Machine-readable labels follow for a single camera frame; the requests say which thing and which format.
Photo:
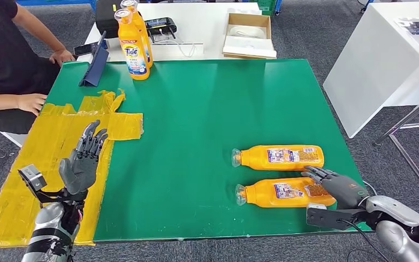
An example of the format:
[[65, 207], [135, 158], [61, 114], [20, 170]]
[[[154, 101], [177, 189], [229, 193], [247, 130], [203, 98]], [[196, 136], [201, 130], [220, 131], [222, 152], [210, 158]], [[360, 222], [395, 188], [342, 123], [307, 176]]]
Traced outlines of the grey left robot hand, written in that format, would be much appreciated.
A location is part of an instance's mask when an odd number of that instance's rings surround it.
[[71, 195], [86, 191], [96, 181], [100, 152], [108, 137], [107, 129], [97, 130], [100, 120], [88, 124], [70, 157], [59, 164], [59, 174], [65, 188]]

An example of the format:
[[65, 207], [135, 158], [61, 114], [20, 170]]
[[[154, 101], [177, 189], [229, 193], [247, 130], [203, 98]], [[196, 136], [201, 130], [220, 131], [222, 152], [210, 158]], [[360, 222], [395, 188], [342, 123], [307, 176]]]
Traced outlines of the person's right hand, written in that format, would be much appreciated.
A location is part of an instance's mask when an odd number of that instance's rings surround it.
[[22, 94], [16, 96], [17, 108], [22, 111], [31, 112], [38, 116], [43, 105], [45, 104], [47, 95], [40, 93]]

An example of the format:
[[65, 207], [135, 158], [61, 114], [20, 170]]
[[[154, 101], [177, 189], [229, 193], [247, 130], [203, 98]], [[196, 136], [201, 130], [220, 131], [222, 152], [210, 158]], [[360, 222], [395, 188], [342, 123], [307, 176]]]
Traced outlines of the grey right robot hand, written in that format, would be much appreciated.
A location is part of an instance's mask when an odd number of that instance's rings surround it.
[[301, 172], [313, 179], [337, 201], [337, 209], [357, 209], [370, 197], [369, 192], [352, 178], [318, 166], [306, 166]]

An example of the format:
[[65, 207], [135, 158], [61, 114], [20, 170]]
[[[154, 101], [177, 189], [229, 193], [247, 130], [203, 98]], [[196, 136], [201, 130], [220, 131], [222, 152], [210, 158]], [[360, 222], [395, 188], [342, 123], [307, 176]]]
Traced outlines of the person's left hand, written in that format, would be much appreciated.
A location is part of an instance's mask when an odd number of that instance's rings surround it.
[[62, 66], [63, 62], [75, 60], [76, 59], [74, 58], [72, 53], [69, 52], [67, 49], [54, 51], [53, 54], [49, 57], [49, 61], [52, 64], [57, 63], [59, 66]]

